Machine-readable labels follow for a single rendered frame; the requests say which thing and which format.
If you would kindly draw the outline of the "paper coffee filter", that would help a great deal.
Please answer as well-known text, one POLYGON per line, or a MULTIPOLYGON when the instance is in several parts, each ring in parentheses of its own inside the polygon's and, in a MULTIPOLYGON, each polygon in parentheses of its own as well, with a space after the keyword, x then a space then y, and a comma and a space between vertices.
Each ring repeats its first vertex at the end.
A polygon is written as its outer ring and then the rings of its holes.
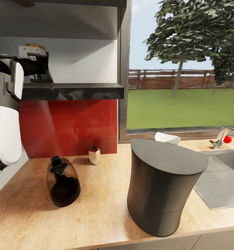
POLYGON ((171 134, 164 134, 164 133, 156 133, 155 135, 155 140, 156 141, 161 141, 161 142, 166 142, 166 143, 171 143, 174 145, 178 145, 181 138, 177 137, 175 135, 171 135, 171 134))

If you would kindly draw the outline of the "bottle of coffee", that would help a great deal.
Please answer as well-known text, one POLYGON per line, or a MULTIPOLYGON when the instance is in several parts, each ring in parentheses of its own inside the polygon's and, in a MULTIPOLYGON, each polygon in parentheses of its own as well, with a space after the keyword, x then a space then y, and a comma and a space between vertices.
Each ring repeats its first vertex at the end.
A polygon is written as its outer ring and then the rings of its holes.
MULTIPOLYGON (((39 47, 43 50, 45 50, 44 46, 37 45, 34 43, 28 43, 25 44, 25 46, 30 46, 30 47, 39 47)), ((45 65, 45 69, 47 71, 47 74, 41 75, 41 74, 35 74, 30 76, 30 81, 35 82, 35 83, 53 83, 53 78, 49 72, 49 67, 48 67, 48 62, 49 62, 49 53, 46 52, 47 56, 46 57, 34 57, 30 56, 32 60, 34 61, 43 61, 45 65)))

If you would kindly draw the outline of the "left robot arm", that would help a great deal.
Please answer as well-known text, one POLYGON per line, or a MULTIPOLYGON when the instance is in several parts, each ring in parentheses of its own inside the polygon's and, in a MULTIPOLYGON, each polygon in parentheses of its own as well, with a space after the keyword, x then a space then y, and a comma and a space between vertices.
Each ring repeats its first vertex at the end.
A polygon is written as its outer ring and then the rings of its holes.
POLYGON ((16 164, 22 155, 19 130, 19 105, 24 76, 45 75, 43 61, 30 56, 46 57, 39 47, 18 46, 19 57, 0 54, 0 172, 16 164))

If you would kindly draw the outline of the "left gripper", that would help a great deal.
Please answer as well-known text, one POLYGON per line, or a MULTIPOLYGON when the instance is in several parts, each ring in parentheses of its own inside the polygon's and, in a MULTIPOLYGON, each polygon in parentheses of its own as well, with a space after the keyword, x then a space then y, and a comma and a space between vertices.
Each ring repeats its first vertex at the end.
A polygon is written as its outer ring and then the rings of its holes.
POLYGON ((21 60, 24 60, 30 67, 30 73, 28 74, 28 76, 35 74, 41 74, 41 75, 47 74, 43 61, 34 61, 30 59, 21 59, 21 60))

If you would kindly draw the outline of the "electric kettle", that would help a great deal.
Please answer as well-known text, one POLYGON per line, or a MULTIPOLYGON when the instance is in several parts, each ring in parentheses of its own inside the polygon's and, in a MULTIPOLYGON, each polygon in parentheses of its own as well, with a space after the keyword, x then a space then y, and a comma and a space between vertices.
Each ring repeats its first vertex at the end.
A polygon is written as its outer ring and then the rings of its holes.
POLYGON ((54 156, 47 170, 47 188, 53 204, 59 208, 72 204, 81 191, 73 165, 66 158, 54 156))

